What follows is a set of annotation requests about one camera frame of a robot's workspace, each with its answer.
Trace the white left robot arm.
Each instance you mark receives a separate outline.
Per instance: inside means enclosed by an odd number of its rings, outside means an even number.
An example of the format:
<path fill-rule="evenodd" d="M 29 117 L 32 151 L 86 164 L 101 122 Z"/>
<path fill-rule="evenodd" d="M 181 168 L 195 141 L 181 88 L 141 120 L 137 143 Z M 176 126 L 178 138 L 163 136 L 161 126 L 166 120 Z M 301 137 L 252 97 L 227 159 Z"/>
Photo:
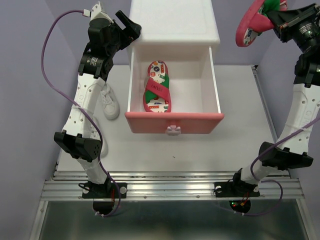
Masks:
<path fill-rule="evenodd" d="M 121 10 L 115 15 L 124 28 L 102 11 L 91 12 L 89 42 L 79 62 L 77 89 L 71 111 L 62 131 L 54 134 L 54 141 L 81 164 L 100 197 L 111 193 L 111 184 L 106 181 L 108 175 L 100 164 L 102 140 L 91 138 L 94 125 L 92 117 L 99 94 L 114 65 L 113 57 L 138 39 L 142 29 Z"/>

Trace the red patterned sandal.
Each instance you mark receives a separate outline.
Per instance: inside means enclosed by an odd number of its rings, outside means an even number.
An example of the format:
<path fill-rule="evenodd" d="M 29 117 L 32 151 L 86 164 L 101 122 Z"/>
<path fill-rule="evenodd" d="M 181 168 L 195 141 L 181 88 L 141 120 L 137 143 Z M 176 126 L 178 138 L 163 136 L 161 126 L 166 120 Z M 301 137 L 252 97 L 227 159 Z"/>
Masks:
<path fill-rule="evenodd" d="M 148 66 L 142 100 L 146 112 L 172 111 L 169 70 L 164 61 L 156 60 Z"/>
<path fill-rule="evenodd" d="M 235 33 L 238 47 L 248 47 L 263 32 L 272 30 L 275 26 L 267 17 L 270 11 L 286 11 L 286 0 L 255 0 L 241 19 Z"/>

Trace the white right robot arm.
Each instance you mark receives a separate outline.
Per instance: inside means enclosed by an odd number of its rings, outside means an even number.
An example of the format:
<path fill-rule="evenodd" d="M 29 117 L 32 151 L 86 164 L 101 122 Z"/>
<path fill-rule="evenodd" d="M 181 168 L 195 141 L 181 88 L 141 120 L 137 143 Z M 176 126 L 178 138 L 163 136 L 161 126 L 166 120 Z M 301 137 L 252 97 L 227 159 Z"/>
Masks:
<path fill-rule="evenodd" d="M 263 32 L 273 30 L 279 40 L 293 40 L 301 50 L 294 68 L 290 111 L 276 143 L 263 142 L 257 160 L 241 168 L 230 182 L 231 192 L 242 195 L 270 173 L 309 167 L 313 124 L 320 109 L 320 6 L 289 10 L 285 0 L 255 0 L 237 28 L 235 42 L 248 47 Z"/>

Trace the pink drawer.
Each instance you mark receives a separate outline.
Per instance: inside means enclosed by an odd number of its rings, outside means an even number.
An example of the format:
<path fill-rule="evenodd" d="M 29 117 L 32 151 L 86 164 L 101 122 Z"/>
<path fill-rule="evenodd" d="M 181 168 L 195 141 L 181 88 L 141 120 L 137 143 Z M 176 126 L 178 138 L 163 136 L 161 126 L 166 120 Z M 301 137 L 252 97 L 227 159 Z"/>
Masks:
<path fill-rule="evenodd" d="M 163 61 L 168 70 L 171 111 L 147 112 L 143 97 L 148 67 Z M 131 49 L 128 105 L 125 117 L 135 134 L 209 134 L 224 119 L 211 46 L 140 45 Z"/>

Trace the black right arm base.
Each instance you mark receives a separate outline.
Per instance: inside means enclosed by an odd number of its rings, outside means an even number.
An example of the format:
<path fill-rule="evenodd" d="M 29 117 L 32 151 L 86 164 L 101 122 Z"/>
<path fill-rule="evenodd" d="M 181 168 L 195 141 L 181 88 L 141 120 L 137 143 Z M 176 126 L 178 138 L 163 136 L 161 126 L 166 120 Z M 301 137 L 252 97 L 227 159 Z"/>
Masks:
<path fill-rule="evenodd" d="M 255 191 L 257 185 L 248 184 L 245 182 L 233 181 L 216 181 L 213 183 L 213 192 L 217 198 L 246 198 L 259 197 L 260 192 Z"/>

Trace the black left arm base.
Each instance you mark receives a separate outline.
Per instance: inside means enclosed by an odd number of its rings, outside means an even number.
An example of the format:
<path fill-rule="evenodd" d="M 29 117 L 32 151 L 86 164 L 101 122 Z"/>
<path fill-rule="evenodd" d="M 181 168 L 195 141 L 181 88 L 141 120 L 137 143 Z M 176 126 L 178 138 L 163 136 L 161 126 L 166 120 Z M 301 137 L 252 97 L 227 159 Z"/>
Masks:
<path fill-rule="evenodd" d="M 79 183 L 82 189 L 83 199 L 125 199 L 127 197 L 127 183 L 120 182 L 117 185 L 107 179 L 104 184 L 96 184 L 91 181 Z"/>

